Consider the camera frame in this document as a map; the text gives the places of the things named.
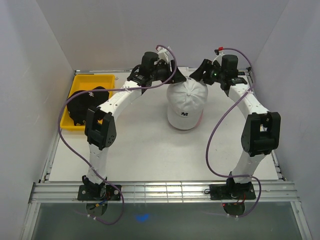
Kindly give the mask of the pink cap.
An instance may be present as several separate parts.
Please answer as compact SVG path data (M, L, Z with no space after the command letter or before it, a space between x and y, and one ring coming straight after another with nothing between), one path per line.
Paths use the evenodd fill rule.
M203 114L204 114L204 111L202 110L200 116L199 116L199 119L197 120L197 123L195 124L194 128L198 127L202 121L202 118L203 118Z

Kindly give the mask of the black cap white logo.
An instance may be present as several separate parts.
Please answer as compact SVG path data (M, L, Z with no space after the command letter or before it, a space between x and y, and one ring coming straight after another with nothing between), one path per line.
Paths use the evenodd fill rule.
M98 107L106 102L109 97L110 93L108 91L89 91L73 98L66 106L73 125L85 125L88 108Z

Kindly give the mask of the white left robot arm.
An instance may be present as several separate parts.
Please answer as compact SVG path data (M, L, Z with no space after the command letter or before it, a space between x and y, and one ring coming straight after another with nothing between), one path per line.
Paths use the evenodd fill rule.
M89 169L82 177L88 193L100 200L106 195L106 163L109 147L117 137L116 120L121 112L152 86L153 82L175 84L186 81L170 51L159 47L144 53L141 64L132 69L123 86L110 99L87 111L85 135L89 146Z

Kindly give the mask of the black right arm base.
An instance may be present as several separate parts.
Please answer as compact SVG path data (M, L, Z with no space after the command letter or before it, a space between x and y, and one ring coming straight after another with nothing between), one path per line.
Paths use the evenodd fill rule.
M246 210L245 201L256 199L252 184L236 190L231 190L226 184L210 184L204 194L209 195L212 201L222 201L223 210L232 217L242 216Z

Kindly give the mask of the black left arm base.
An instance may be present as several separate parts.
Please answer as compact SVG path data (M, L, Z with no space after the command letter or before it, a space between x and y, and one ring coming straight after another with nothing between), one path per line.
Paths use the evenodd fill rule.
M96 187L81 185L76 199L86 202L85 209L89 215L100 217L106 212L108 203L120 201L121 195L113 186L102 183Z

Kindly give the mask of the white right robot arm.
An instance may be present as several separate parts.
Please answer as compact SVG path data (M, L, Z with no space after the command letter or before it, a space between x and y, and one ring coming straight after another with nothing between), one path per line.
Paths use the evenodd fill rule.
M261 161L279 146L281 116L265 108L254 96L252 87L239 73L238 57L220 53L214 60L204 59L190 77L220 88L239 108L245 118L241 134L242 153L218 193L237 199L252 192L252 178Z

